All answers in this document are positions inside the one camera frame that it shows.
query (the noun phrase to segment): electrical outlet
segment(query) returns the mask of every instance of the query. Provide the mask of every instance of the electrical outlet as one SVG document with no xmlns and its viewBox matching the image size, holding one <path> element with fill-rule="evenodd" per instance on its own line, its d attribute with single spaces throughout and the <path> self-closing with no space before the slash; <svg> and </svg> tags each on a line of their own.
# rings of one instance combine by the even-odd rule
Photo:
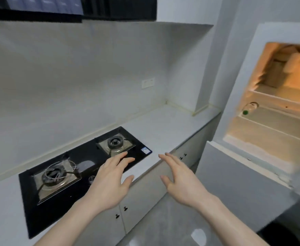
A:
<svg viewBox="0 0 300 246">
<path fill-rule="evenodd" d="M 142 81 L 142 89 L 151 87 L 155 85 L 155 79 L 151 78 L 151 79 L 146 79 Z"/>
</svg>

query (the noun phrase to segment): black glass cooktop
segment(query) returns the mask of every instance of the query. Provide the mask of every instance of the black glass cooktop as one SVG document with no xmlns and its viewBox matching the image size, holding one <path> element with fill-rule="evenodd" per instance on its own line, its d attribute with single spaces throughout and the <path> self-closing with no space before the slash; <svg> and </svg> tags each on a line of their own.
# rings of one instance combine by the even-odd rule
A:
<svg viewBox="0 0 300 246">
<path fill-rule="evenodd" d="M 29 238 L 60 219 L 85 195 L 100 166 L 124 151 L 135 158 L 125 171 L 152 153 L 119 127 L 19 174 Z"/>
</svg>

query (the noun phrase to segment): backsplash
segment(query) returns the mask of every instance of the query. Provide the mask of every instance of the backsplash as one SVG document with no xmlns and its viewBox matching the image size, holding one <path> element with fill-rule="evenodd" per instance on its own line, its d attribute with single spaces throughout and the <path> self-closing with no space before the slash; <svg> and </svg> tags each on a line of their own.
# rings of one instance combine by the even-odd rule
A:
<svg viewBox="0 0 300 246">
<path fill-rule="evenodd" d="M 167 24 L 0 22 L 0 174 L 164 104 L 169 38 Z"/>
</svg>

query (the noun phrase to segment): left hand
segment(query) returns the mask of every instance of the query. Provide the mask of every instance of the left hand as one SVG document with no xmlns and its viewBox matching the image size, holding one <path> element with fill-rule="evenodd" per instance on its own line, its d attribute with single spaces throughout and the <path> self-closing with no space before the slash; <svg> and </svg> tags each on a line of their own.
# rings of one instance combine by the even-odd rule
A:
<svg viewBox="0 0 300 246">
<path fill-rule="evenodd" d="M 124 158 L 127 152 L 120 153 L 109 158 L 99 169 L 90 189 L 82 198 L 96 215 L 105 210 L 114 208 L 126 196 L 129 187 L 134 179 L 131 175 L 121 184 L 121 177 L 128 163 L 135 158 Z"/>
</svg>

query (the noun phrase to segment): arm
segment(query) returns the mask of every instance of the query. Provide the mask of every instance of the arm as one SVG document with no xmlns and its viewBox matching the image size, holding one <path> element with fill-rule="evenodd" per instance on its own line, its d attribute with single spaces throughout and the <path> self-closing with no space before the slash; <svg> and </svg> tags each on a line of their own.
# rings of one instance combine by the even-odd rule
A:
<svg viewBox="0 0 300 246">
<path fill-rule="evenodd" d="M 173 172 L 174 182 L 160 176 L 167 191 L 179 203 L 196 209 L 214 228 L 226 246 L 268 246 L 256 233 L 233 215 L 219 200 L 210 194 L 194 173 L 176 156 L 160 154 Z"/>
<path fill-rule="evenodd" d="M 34 246 L 71 246 L 86 226 L 99 213 L 114 208 L 126 196 L 134 176 L 126 178 L 121 184 L 121 177 L 128 163 L 134 158 L 125 158 L 127 152 L 108 159 L 99 169 L 98 174 L 84 197 L 54 225 Z"/>
</svg>

